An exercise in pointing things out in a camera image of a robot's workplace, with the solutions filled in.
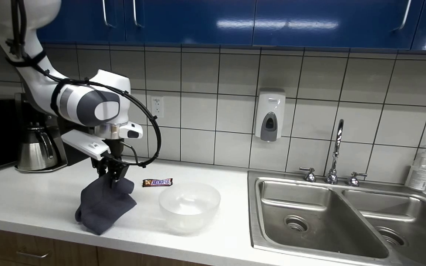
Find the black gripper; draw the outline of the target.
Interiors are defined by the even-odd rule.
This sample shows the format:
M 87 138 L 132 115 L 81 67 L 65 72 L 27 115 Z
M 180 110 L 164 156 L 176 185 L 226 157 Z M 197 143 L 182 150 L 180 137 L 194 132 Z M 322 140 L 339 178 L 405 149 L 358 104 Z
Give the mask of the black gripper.
M 109 172 L 111 184 L 115 184 L 120 178 L 126 175 L 126 171 L 129 168 L 129 165 L 121 160 L 124 140 L 106 138 L 105 143 L 109 146 L 108 156 L 102 160 L 96 160 L 92 157 L 92 166 L 96 169 L 99 177 Z

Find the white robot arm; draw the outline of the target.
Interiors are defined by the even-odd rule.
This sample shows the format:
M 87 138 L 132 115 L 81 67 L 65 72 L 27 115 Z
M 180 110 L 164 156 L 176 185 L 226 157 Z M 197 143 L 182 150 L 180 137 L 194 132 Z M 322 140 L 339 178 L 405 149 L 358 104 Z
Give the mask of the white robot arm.
M 61 138 L 89 154 L 99 175 L 114 183 L 127 171 L 121 159 L 123 141 L 142 135 L 142 128 L 129 119 L 130 79 L 105 69 L 75 79 L 53 66 L 38 29 L 55 20 L 61 5 L 62 0 L 0 0 L 0 48 L 35 107 L 93 128 L 93 132 L 71 129 Z

